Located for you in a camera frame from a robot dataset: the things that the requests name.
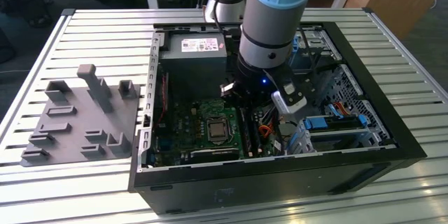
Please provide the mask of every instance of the sticker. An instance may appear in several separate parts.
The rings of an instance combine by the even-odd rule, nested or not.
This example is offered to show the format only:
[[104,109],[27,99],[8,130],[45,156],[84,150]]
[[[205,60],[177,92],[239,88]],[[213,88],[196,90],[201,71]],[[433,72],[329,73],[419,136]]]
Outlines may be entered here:
[[181,43],[183,43],[183,52],[219,51],[216,38],[184,39]]
[[273,147],[276,147],[276,149],[281,151],[281,144],[279,143],[277,140],[273,142]]

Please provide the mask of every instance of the grey block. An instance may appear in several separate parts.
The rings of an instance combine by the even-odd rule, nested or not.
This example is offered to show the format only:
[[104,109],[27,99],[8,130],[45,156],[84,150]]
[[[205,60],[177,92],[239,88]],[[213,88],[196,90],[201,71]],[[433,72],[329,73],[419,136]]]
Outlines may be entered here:
[[104,91],[107,97],[111,97],[111,95],[112,95],[112,93],[111,93],[111,88],[109,88],[109,86],[107,85],[104,78],[99,78],[99,81],[100,81],[100,86],[101,86],[101,88],[103,88],[103,91]]
[[137,98],[137,93],[135,92],[132,80],[120,81],[119,92],[121,95],[121,99],[136,99]]
[[64,93],[69,91],[71,89],[65,81],[51,81],[47,85],[44,93],[51,99],[51,101],[59,104],[59,103],[67,103],[67,98],[65,98]]
[[49,133],[32,134],[28,141],[37,147],[51,145],[55,143],[56,139]]
[[104,86],[107,86],[105,81],[97,79],[96,67],[92,64],[79,65],[76,75],[79,78],[84,79],[87,85],[89,86],[91,95],[95,97],[97,104],[100,105],[103,112],[109,113],[113,111],[113,107],[109,101],[109,96],[105,91]]
[[41,162],[48,160],[49,153],[41,148],[35,148],[32,150],[23,151],[21,158],[28,162]]
[[48,116],[59,116],[59,115],[75,115],[76,114],[76,108],[75,106],[57,106],[53,108],[48,108],[47,115]]
[[39,128],[39,132],[69,132],[72,126],[69,123],[43,124]]
[[[97,101],[91,98],[89,88],[87,87],[71,88],[69,91],[63,92],[69,106],[67,106],[68,104],[55,104],[52,100],[48,100],[33,134],[40,135],[47,132],[55,141],[53,144],[41,144],[41,146],[37,146],[39,140],[36,140],[37,145],[31,141],[27,151],[33,151],[36,148],[43,147],[49,154],[49,158],[31,159],[31,161],[24,158],[20,165],[52,165],[129,157],[131,148],[128,150],[127,143],[120,143],[119,137],[123,133],[123,138],[127,139],[129,144],[133,141],[140,86],[135,85],[133,88],[136,98],[121,99],[119,86],[109,86],[111,95],[108,100],[115,108],[109,113],[104,113]],[[76,113],[69,113],[71,106],[73,106]],[[107,134],[111,134],[117,140],[117,143],[112,143],[112,140],[109,141],[111,147],[107,146]],[[92,144],[100,144],[104,155],[87,158],[80,152],[81,147]]]
[[91,143],[101,143],[107,140],[107,134],[103,129],[85,130],[84,137]]
[[113,138],[112,134],[107,135],[105,146],[109,147],[113,153],[119,154],[129,151],[131,143],[121,132],[119,141]]
[[91,144],[81,146],[80,152],[88,159],[103,157],[105,154],[105,151],[100,146],[100,144]]

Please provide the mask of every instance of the aluminum table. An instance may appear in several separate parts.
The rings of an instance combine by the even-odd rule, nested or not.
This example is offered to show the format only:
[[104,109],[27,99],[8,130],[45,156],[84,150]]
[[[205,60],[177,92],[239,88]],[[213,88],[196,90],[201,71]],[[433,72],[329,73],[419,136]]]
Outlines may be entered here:
[[141,9],[77,10],[60,17],[0,125],[0,223],[447,221],[448,95],[376,15],[361,9],[307,9],[303,21],[337,23],[428,158],[393,171],[360,191],[157,216],[140,195],[127,192],[129,158],[19,165],[44,110],[48,81],[63,79],[71,87],[85,86],[76,78],[76,69],[92,63],[109,85],[131,79],[141,85],[144,94],[153,23],[201,23],[201,16],[201,11],[193,9]]

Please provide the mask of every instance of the motherboard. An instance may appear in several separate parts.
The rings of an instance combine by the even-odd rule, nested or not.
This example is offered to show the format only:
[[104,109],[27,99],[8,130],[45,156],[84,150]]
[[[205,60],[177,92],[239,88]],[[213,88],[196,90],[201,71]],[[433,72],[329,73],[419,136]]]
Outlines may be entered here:
[[167,134],[156,142],[156,165],[244,158],[237,111],[223,99],[176,103]]

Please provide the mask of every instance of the green motherboard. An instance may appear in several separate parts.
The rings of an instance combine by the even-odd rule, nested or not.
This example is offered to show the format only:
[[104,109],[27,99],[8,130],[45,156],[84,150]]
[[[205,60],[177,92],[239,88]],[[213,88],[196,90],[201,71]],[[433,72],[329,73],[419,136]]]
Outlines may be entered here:
[[236,109],[221,99],[175,104],[169,134],[157,139],[159,165],[179,165],[192,151],[236,148],[244,158]]

